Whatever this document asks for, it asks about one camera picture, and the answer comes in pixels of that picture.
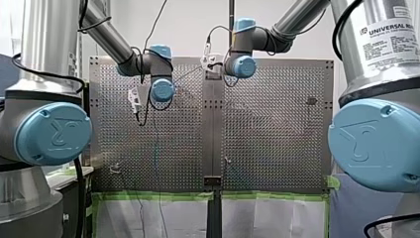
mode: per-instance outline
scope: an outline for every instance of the metal frame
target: metal frame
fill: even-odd
[[[323,176],[324,175],[328,175],[330,173],[330,166],[331,166],[331,155],[328,149],[328,140],[327,140],[327,135],[328,135],[328,126],[331,122],[332,119],[332,111],[333,111],[333,74],[334,74],[334,64],[332,61],[330,60],[304,60],[302,61],[301,59],[259,59],[258,60],[259,66],[262,70],[266,70],[266,71],[262,71],[262,74],[257,74],[257,78],[258,77],[265,77],[265,74],[267,73],[271,73],[271,70],[276,70],[275,74],[269,75],[272,79],[272,81],[263,81],[261,78],[259,78],[259,80],[261,80],[261,83],[273,83],[273,85],[279,84],[279,83],[285,83],[284,86],[287,85],[291,85],[292,82],[287,81],[287,78],[282,78],[282,74],[284,73],[285,75],[291,75],[293,76],[294,73],[297,71],[297,75],[299,75],[299,73],[303,73],[305,75],[305,78],[307,77],[308,80],[311,80],[313,78],[313,80],[317,80],[316,82],[318,83],[317,85],[319,85],[320,88],[318,88],[318,94],[316,94],[316,98],[312,98],[313,100],[315,100],[316,103],[316,110],[317,110],[317,115],[318,116],[322,116],[322,119],[318,118],[318,124],[320,123],[319,120],[322,120],[322,132],[318,132],[315,136],[321,136],[322,140],[319,140],[319,138],[313,138],[313,140],[316,140],[317,143],[316,144],[311,144],[309,145],[309,147],[313,147],[313,145],[320,145],[319,149],[320,150],[320,154],[319,156],[317,156],[317,158],[314,158],[312,160],[312,163],[314,163],[314,165],[317,168],[317,177],[315,181],[312,181],[311,183],[309,183],[309,185],[305,186],[304,181],[300,181],[300,183],[293,183],[292,185],[284,185],[282,183],[278,183],[278,184],[272,184],[269,183],[270,182],[270,177],[265,177],[264,173],[265,171],[255,171],[254,173],[259,173],[258,177],[256,178],[256,181],[253,181],[253,186],[250,187],[242,187],[242,186],[235,186],[235,181],[234,180],[230,180],[230,178],[225,177],[225,180],[222,179],[223,176],[226,175],[226,167],[228,165],[226,165],[225,163],[225,159],[226,159],[226,155],[229,154],[229,150],[227,149],[227,145],[226,145],[226,138],[228,138],[228,135],[225,135],[226,132],[229,132],[229,130],[231,130],[231,128],[225,128],[225,127],[229,127],[229,125],[226,124],[226,120],[229,119],[227,118],[227,115],[229,116],[229,103],[232,102],[228,102],[227,100],[232,101],[232,98],[229,98],[230,96],[232,97],[233,95],[233,91],[236,91],[235,94],[235,98],[237,98],[238,100],[255,100],[254,98],[248,98],[247,97],[247,93],[250,93],[250,91],[253,91],[252,86],[255,86],[257,78],[254,79],[247,79],[247,80],[242,80],[238,83],[238,85],[234,88],[228,88],[225,89],[227,87],[225,87],[225,83],[222,80],[222,78],[218,75],[215,74],[206,74],[204,75],[204,73],[201,73],[202,76],[202,82],[200,82],[201,86],[202,86],[202,92],[201,92],[201,99],[200,100],[196,100],[194,102],[189,101],[188,102],[188,96],[184,93],[181,95],[178,95],[175,100],[174,103],[178,103],[178,101],[180,100],[182,103],[199,103],[199,105],[195,105],[195,104],[182,104],[180,106],[176,106],[177,109],[182,108],[182,107],[193,107],[196,108],[198,111],[198,114],[195,115],[195,119],[198,119],[198,117],[201,118],[201,178],[200,183],[202,183],[202,185],[200,186],[195,186],[195,189],[191,189],[191,187],[182,189],[181,186],[179,185],[179,187],[175,187],[172,185],[172,187],[141,187],[138,184],[136,184],[135,182],[133,182],[131,179],[134,178],[125,178],[128,181],[123,182],[123,180],[120,177],[117,177],[116,175],[110,175],[106,181],[103,182],[108,182],[109,184],[113,184],[114,189],[121,189],[122,187],[129,187],[129,188],[134,188],[134,189],[153,189],[153,190],[162,190],[162,191],[203,191],[203,190],[221,190],[221,189],[230,189],[230,190],[254,190],[254,189],[260,189],[260,190],[272,190],[272,191],[292,191],[292,192],[303,192],[303,193],[323,193],[325,192],[324,189],[327,188],[326,182],[323,180]],[[90,59],[90,107],[91,107],[91,115],[92,115],[92,120],[93,122],[96,121],[96,124],[98,123],[97,120],[99,119],[99,117],[101,117],[100,115],[100,104],[101,104],[101,93],[105,93],[105,92],[100,92],[98,91],[98,89],[100,88],[100,73],[101,73],[101,65],[103,64],[109,64],[109,65],[115,65],[113,63],[113,61],[110,58],[107,57],[94,57]],[[174,59],[173,60],[173,64],[176,68],[177,65],[182,64],[182,65],[199,65],[199,59],[192,59],[192,58],[181,58],[181,59]],[[182,72],[177,72],[175,71],[175,78],[176,78],[176,74],[180,74]],[[137,78],[126,78],[126,77],[121,77],[121,80],[132,80],[132,81],[138,81]],[[183,79],[184,81],[182,81],[181,83],[189,83],[185,80],[187,79]],[[296,82],[293,83],[297,83],[295,87],[298,86],[302,86],[298,83],[302,83],[301,80],[298,80]],[[304,84],[303,85],[306,91],[308,91],[308,88],[310,89],[311,86],[313,86],[312,84]],[[275,102],[281,101],[282,99],[280,97],[275,97],[276,95],[272,94],[272,97],[274,99],[277,99]],[[270,107],[267,107],[267,111],[265,113],[269,113],[269,111],[275,110],[272,109]],[[166,116],[166,112],[161,112],[163,114],[161,114],[162,116]],[[173,118],[173,114],[170,113],[176,113],[174,111],[171,112],[167,112],[169,114],[167,114],[168,118]],[[242,122],[245,122],[247,120],[247,118],[239,118]],[[112,174],[112,172],[110,170],[112,170],[112,168],[109,168],[109,165],[106,165],[106,167],[104,168],[104,164],[102,161],[103,158],[103,152],[100,151],[99,147],[99,143],[100,143],[100,132],[97,131],[98,128],[95,127],[94,128],[95,133],[94,133],[94,137],[92,139],[92,154],[91,154],[91,165],[93,167],[95,167],[98,171],[98,173],[110,173]],[[148,133],[152,133],[153,131],[150,130],[145,130],[143,132],[142,135],[139,135],[139,137],[144,137],[147,136]],[[263,142],[262,140],[255,140],[256,143],[261,143]],[[247,163],[249,163],[250,161],[244,161],[244,164],[241,165],[240,163],[238,163],[235,166],[238,167],[243,167],[244,170],[248,170],[250,167],[247,166]],[[287,162],[285,160],[285,158],[283,158],[283,161],[281,161],[280,163],[284,163]],[[133,171],[133,170],[128,170],[126,172],[123,173],[123,175],[129,175],[132,173],[144,173],[143,170],[145,170],[146,168],[142,168],[140,171]],[[270,171],[271,173],[276,173],[279,177],[279,179],[282,179],[282,177],[286,177],[287,174],[282,174],[283,171]],[[291,173],[300,173],[300,171],[291,171]],[[310,178],[303,176],[299,179],[307,179]],[[207,181],[214,181],[216,183],[209,183],[207,184]]]

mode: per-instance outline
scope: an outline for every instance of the perforated metal board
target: perforated metal board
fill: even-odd
[[[224,189],[320,193],[331,155],[332,61],[261,59],[225,91]]]
[[[174,78],[198,62],[175,59]],[[95,190],[202,191],[201,75],[200,69],[178,81],[169,109],[150,108],[146,126],[140,127],[127,99],[140,79],[120,76],[108,58],[91,59]],[[145,111],[142,106],[142,122]]]
[[[174,78],[198,62],[174,59]],[[234,88],[204,80],[201,70],[189,74],[177,83],[170,109],[155,112],[157,149],[153,110],[140,128],[126,99],[140,80],[119,76],[107,58],[91,60],[90,79],[95,190],[201,191],[209,175],[223,176],[229,190],[326,187],[331,61],[260,59],[256,76]],[[208,98],[220,99],[217,109]]]

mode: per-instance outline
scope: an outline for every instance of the silver robot arm segment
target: silver robot arm segment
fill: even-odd
[[[59,75],[75,75],[79,1],[26,0],[21,64]],[[174,94],[170,48],[154,45],[137,56],[89,1],[83,27],[117,63],[124,76],[150,74],[151,98],[167,102]],[[79,156],[92,128],[74,82],[21,71],[20,80],[6,90],[0,108],[0,165],[24,163],[56,166]]]
[[[237,78],[254,75],[257,65],[253,51],[287,53],[296,35],[303,31],[330,4],[328,0],[296,1],[286,14],[271,28],[257,27],[254,19],[235,22],[231,56],[226,60],[225,73]]]

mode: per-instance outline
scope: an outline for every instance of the metal post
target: metal post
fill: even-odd
[[[235,24],[235,0],[229,0],[229,30],[234,30]],[[232,45],[232,34],[229,34],[229,46]]]

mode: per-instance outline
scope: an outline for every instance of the black cable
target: black cable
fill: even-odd
[[[56,77],[56,78],[61,78],[61,79],[67,79],[67,80],[71,80],[71,81],[76,81],[78,83],[80,83],[80,87],[76,90],[76,93],[79,93],[81,91],[83,91],[83,88],[85,86],[85,83],[83,81],[83,79],[80,79],[78,77],[75,76],[69,76],[69,75],[60,75],[60,74],[55,74],[52,72],[45,72],[45,71],[37,71],[34,69],[30,69],[27,68],[23,65],[21,65],[21,63],[18,61],[18,59],[21,57],[21,54],[16,54],[12,57],[12,63],[18,67],[19,69],[23,70],[23,71],[27,71],[33,74],[36,74],[38,76],[49,76],[49,77]]]
[[[292,36],[292,37],[295,37],[295,36],[299,36],[299,35],[302,35],[302,34],[305,34],[305,33],[307,33],[307,32],[309,32],[309,31],[311,31],[314,27],[316,27],[320,22],[321,22],[321,20],[322,20],[322,18],[324,17],[324,15],[325,15],[325,12],[327,12],[327,10],[325,9],[323,12],[322,12],[322,14],[321,14],[321,16],[318,18],[318,20],[312,25],[312,26],[310,26],[308,29],[306,29],[306,30],[303,30],[303,31],[301,31],[301,32],[298,32],[298,33],[281,33],[282,35],[285,35],[285,36]]]
[[[377,225],[381,225],[381,224],[389,223],[389,222],[395,222],[395,221],[414,220],[414,219],[420,219],[420,213],[411,214],[411,215],[394,216],[394,217],[390,217],[390,218],[386,218],[382,220],[377,220],[366,225],[364,228],[364,233],[367,238],[371,238],[370,235],[368,234],[368,231]]]
[[[346,8],[346,10],[343,12],[343,14],[340,16],[339,20],[337,21],[336,27],[334,28],[333,32],[333,49],[334,53],[336,54],[337,58],[340,60],[343,60],[343,56],[340,53],[339,47],[337,45],[337,40],[339,38],[339,35],[341,35],[342,30],[344,28],[344,25],[346,24],[346,21],[350,18],[350,15],[352,12],[361,5],[361,3],[364,0],[355,0],[352,4],[350,4],[349,7]]]
[[[151,104],[151,106],[152,106],[152,108],[154,109],[154,110],[156,110],[156,111],[164,111],[164,110],[166,110],[167,108],[169,108],[170,107],[170,104],[172,104],[172,101],[173,101],[173,97],[172,98],[170,98],[170,101],[167,103],[167,105],[166,106],[164,106],[163,108],[157,108],[157,107],[155,107],[153,104],[152,104],[152,102],[150,101],[150,104]]]
[[[0,100],[0,112],[4,110],[4,99]]]
[[[277,53],[277,42],[275,41],[274,36],[272,35],[272,33],[267,28],[263,28],[263,27],[257,27],[257,28],[260,28],[263,31],[265,31],[266,35],[269,37],[269,39],[272,42],[272,45],[274,46],[274,51],[272,53],[270,53],[270,52],[266,52],[266,53],[271,57],[275,56],[275,54]]]
[[[162,60],[164,60],[170,66],[170,70],[173,71],[172,62],[169,59],[163,57],[161,54],[159,54],[158,52],[156,52],[156,51],[154,51],[152,49],[144,49],[143,50],[143,53],[145,53],[145,52],[151,52],[151,53],[154,53],[155,55],[157,55],[159,58],[161,58]]]
[[[106,18],[102,19],[100,22],[97,22],[97,23],[95,23],[95,24],[93,24],[93,25],[91,25],[89,27],[80,28],[79,30],[77,30],[77,32],[86,34],[87,31],[89,31],[89,30],[91,30],[93,28],[96,28],[97,26],[99,26],[99,25],[101,25],[101,24],[103,24],[105,22],[111,21],[111,19],[112,19],[112,17],[106,17]]]
[[[77,228],[75,238],[81,238],[83,235],[83,222],[85,216],[85,185],[83,170],[79,158],[74,160],[74,167],[76,168],[76,176],[78,183],[78,213],[77,213]]]
[[[148,41],[152,37],[152,35],[154,34],[155,27],[157,26],[158,19],[160,18],[161,12],[163,12],[163,9],[164,9],[164,6],[166,5],[166,2],[167,2],[167,0],[164,0],[163,3],[161,4],[160,10],[159,10],[159,12],[157,14],[157,18],[155,19],[155,22],[154,22],[154,25],[152,27],[152,30],[149,33],[149,36],[146,38],[144,49],[146,49],[148,47]]]
[[[225,27],[225,26],[222,26],[222,25],[219,25],[219,26],[216,26],[216,27],[214,27],[210,32],[209,32],[209,35],[207,36],[207,43],[210,43],[211,42],[211,35],[213,34],[213,32],[215,31],[215,30],[217,30],[217,29],[224,29],[224,30],[226,30],[226,31],[228,31],[228,32],[230,32],[230,33],[232,33],[232,31],[231,30],[229,30],[229,28],[227,28],[227,27]]]
[[[179,77],[173,84],[176,84],[177,82],[179,82],[181,79],[183,79],[183,78],[185,78],[185,77],[187,77],[189,74],[191,74],[191,73],[193,73],[194,71],[196,71],[196,70],[198,70],[198,69],[200,69],[200,68],[202,68],[202,66],[200,65],[200,66],[197,66],[196,68],[194,68],[194,69],[192,69],[192,70],[190,70],[190,71],[188,71],[188,72],[186,72],[184,75],[182,75],[181,77]]]
[[[88,3],[89,3],[89,0],[84,0],[83,9],[81,10],[80,18],[79,18],[79,29],[83,28],[83,20],[84,20],[84,17],[86,17]]]
[[[157,108],[152,104],[152,100],[151,100],[151,94],[152,94],[152,86],[149,88],[149,93],[148,93],[148,102],[146,103],[146,112],[145,112],[145,119],[143,120],[143,123],[140,122],[140,117],[139,117],[139,112],[135,114],[136,116],[136,120],[139,122],[139,126],[143,127],[146,126],[146,123],[148,122],[148,114],[149,114],[149,104],[152,106],[152,108],[156,111],[164,111],[167,108],[169,108],[169,106],[172,104],[173,101],[173,97],[170,98],[170,101],[167,103],[167,105],[163,108]]]
[[[136,57],[136,69],[140,74],[140,84],[143,84],[145,81],[145,76],[143,74],[143,55],[142,51],[138,47],[131,47],[132,50],[136,50],[139,54]]]

